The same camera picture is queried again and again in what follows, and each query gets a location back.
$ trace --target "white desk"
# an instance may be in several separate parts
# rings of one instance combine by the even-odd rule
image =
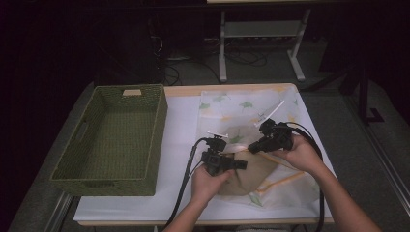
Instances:
[[[168,114],[161,148],[160,169],[155,196],[81,197],[74,220],[81,225],[163,225],[174,208],[187,166],[190,149],[195,142],[197,114],[202,90],[269,89],[283,84],[218,85],[166,87]],[[313,135],[323,152],[326,165],[333,171],[300,94],[297,94],[301,123]],[[187,184],[180,210],[190,199]],[[198,225],[251,223],[315,223],[319,216],[319,200],[304,207],[264,211],[251,207],[211,200]],[[325,222],[333,222],[327,204]]]

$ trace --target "black device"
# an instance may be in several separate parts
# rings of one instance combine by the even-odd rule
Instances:
[[[226,146],[226,142],[221,139],[221,136],[214,134],[214,138],[208,138],[206,141],[209,148],[202,153],[201,161],[206,164],[207,171],[211,176],[218,175],[221,170],[247,169],[247,161],[234,160],[220,154]]]
[[[263,133],[263,137],[248,146],[248,150],[253,154],[260,151],[272,152],[281,148],[292,150],[292,128],[286,123],[276,124],[274,120],[268,119],[260,126],[259,131]]]

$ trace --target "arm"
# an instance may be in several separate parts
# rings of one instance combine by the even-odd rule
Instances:
[[[232,175],[233,170],[228,170],[219,176],[212,177],[205,170],[205,165],[199,166],[192,176],[192,197],[190,202],[164,231],[192,231],[208,202],[217,194],[223,182]]]
[[[319,184],[340,231],[381,231],[353,201],[314,149],[301,136],[293,136],[292,151],[275,151],[273,155],[308,172]]]

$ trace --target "beige fabric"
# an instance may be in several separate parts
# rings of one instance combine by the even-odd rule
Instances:
[[[252,154],[250,151],[242,151],[234,154],[235,160],[248,162],[246,170],[235,170],[235,175],[230,177],[222,185],[219,195],[246,195],[256,190],[263,180],[268,177],[278,166],[262,155],[262,152]]]

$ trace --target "wicker basket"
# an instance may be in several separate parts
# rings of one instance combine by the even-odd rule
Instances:
[[[51,182],[75,196],[154,195],[167,108],[162,85],[97,87]]]

